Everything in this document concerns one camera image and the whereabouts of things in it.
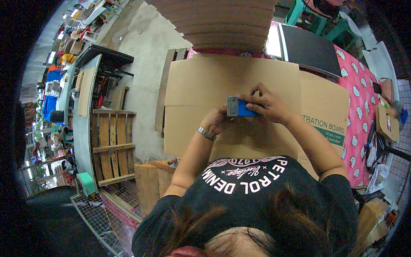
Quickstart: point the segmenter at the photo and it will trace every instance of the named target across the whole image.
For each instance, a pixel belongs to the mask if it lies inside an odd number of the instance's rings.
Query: white plastic chair
[[[94,34],[93,36],[91,36],[91,37],[88,37],[87,36],[87,33],[90,33],[90,34]],[[84,36],[83,36],[83,41],[84,42],[90,42],[90,43],[95,43],[96,42],[96,39],[97,39],[97,37],[98,37],[98,33],[95,33],[95,32],[91,32],[91,31],[86,31],[86,33],[84,33]]]

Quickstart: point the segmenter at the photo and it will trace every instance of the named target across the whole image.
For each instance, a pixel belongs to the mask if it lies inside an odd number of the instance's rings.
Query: hand
[[[254,96],[256,91],[259,91],[259,97]],[[271,92],[262,83],[253,86],[250,95],[237,95],[237,98],[249,102],[246,105],[248,109],[275,123],[285,125],[295,114],[277,94]]]
[[[200,126],[208,132],[218,135],[228,126],[227,105],[214,107],[203,119]]]

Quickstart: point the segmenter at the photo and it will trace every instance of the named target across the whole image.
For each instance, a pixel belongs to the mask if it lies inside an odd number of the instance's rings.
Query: floor
[[[157,95],[167,51],[190,47],[174,26],[144,1],[130,1],[99,45],[134,57],[120,85],[130,87],[125,109],[136,112],[133,121],[134,162],[166,160],[164,140],[154,131]]]

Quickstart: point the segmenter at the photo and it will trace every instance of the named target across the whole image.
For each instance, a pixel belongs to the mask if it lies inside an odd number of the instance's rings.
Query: black t-shirt
[[[267,226],[264,210],[268,196],[283,189],[286,183],[296,195],[312,199],[318,225],[324,227],[331,217],[329,231],[334,252],[338,256],[347,255],[354,247],[358,229],[348,180],[341,175],[330,175],[318,182],[288,156],[227,158],[212,162],[182,197],[169,195],[157,202],[137,228],[132,251],[135,256],[143,256],[157,249],[152,256],[158,256],[167,239],[173,236],[171,208],[179,210],[181,206],[188,206],[194,213],[207,213],[216,206],[226,207],[227,214],[206,225],[207,230],[202,231],[204,238],[211,239],[231,227],[253,227],[273,235],[275,232]]]

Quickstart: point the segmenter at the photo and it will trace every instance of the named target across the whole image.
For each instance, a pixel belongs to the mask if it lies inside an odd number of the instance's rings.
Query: wooden crate
[[[166,108],[164,101],[166,100],[167,81],[169,79],[169,72],[171,62],[187,59],[189,48],[170,49],[167,52],[166,61],[164,62],[163,74],[161,76],[160,88],[157,97],[157,108],[155,112],[154,130],[164,132],[164,115]]]
[[[91,117],[93,163],[99,186],[134,178],[132,111],[95,109]]]
[[[141,213],[148,215],[158,200],[164,195],[173,177],[175,168],[167,161],[151,161],[147,164],[135,164],[137,198]]]

